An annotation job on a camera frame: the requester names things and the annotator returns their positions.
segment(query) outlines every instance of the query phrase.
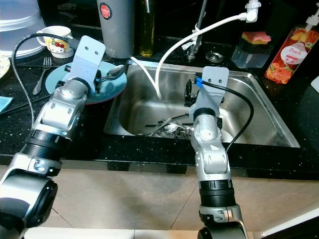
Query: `plastic container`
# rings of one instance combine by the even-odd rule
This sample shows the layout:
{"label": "plastic container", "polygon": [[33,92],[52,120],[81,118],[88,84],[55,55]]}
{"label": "plastic container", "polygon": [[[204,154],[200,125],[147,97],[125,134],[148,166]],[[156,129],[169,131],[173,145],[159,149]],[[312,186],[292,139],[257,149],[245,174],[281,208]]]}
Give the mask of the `plastic container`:
{"label": "plastic container", "polygon": [[271,44],[254,45],[240,39],[231,60],[238,68],[262,68],[272,50]]}
{"label": "plastic container", "polygon": [[319,39],[319,33],[312,29],[319,23],[319,10],[308,17],[305,26],[292,29],[279,52],[271,62],[265,78],[279,84],[286,84]]}
{"label": "plastic container", "polygon": [[[1,0],[0,9],[0,55],[11,57],[23,37],[43,29],[45,24],[36,0]],[[34,38],[22,44],[16,56],[24,58],[44,49]]]}

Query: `speckled countertop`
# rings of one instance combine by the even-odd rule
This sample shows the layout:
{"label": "speckled countertop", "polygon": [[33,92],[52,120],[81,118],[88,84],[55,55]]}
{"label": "speckled countertop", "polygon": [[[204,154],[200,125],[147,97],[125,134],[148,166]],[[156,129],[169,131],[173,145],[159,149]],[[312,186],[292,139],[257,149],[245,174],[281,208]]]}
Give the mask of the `speckled countertop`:
{"label": "speckled countertop", "polygon": [[[90,32],[87,34],[97,39],[101,38],[101,35],[96,36]],[[160,38],[157,43],[161,51],[147,60],[159,61],[162,53],[174,41],[175,39],[171,38]],[[203,49],[205,48],[222,52],[226,59],[230,58],[233,50],[231,46],[208,43],[203,45]],[[48,54],[49,52],[45,50],[35,56],[19,60],[18,71],[29,92],[41,74],[43,57]],[[167,63],[199,67],[211,65],[200,52],[198,59],[188,63],[181,52],[176,51]],[[60,66],[71,61],[72,59],[54,58],[53,65]],[[319,180],[319,94],[310,86],[318,71],[308,70],[308,66],[312,64],[314,64],[312,56],[309,56],[285,86],[264,79],[263,69],[243,70],[249,71],[257,78],[301,147],[234,144],[228,153],[229,162],[231,168],[239,172],[239,176]],[[230,70],[241,70],[230,60],[225,60],[222,66]],[[14,97],[8,109],[26,103],[22,89],[11,69],[0,79],[0,95]],[[47,95],[46,90],[42,90],[38,96],[31,98],[36,100]],[[36,114],[45,101],[33,104]],[[168,168],[168,172],[183,172],[188,166],[194,166],[194,151],[187,140],[104,134],[103,128],[111,105],[112,100],[86,107],[77,136],[66,150],[64,159],[86,160],[90,161],[90,164],[106,161],[109,162],[110,170],[129,170],[129,165],[132,163],[164,165]],[[30,131],[30,125],[28,107],[11,114],[0,115],[0,164],[8,165],[12,156],[21,150],[23,141]]]}

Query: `tile floor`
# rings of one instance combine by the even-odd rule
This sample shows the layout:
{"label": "tile floor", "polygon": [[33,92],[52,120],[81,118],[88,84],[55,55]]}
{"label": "tile floor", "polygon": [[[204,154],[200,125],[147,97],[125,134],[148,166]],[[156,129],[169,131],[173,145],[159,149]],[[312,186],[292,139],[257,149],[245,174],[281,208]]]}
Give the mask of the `tile floor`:
{"label": "tile floor", "polygon": [[[6,167],[0,166],[0,178]],[[198,231],[194,172],[184,175],[63,168],[43,227]],[[319,208],[319,182],[233,178],[248,231],[262,232]]]}
{"label": "tile floor", "polygon": [[196,239],[197,231],[33,228],[25,239]]}

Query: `fork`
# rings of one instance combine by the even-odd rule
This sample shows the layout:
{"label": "fork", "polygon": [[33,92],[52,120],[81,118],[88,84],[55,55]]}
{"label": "fork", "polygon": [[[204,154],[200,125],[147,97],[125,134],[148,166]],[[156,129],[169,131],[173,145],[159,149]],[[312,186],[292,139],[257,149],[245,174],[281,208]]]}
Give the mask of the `fork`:
{"label": "fork", "polygon": [[40,80],[38,81],[38,83],[36,84],[36,86],[34,87],[32,94],[37,95],[40,93],[41,91],[41,87],[42,87],[42,81],[43,81],[43,76],[45,71],[49,70],[50,67],[52,66],[52,60],[51,57],[45,57],[43,60],[43,66],[42,66],[42,75],[40,77]]}

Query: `sponge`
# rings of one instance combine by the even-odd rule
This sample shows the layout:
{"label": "sponge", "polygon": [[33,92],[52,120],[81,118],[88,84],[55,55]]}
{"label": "sponge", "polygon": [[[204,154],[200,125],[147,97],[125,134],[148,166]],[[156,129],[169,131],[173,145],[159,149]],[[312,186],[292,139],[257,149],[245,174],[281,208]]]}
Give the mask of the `sponge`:
{"label": "sponge", "polygon": [[253,45],[266,45],[271,41],[270,36],[268,36],[264,31],[244,31],[241,37]]}

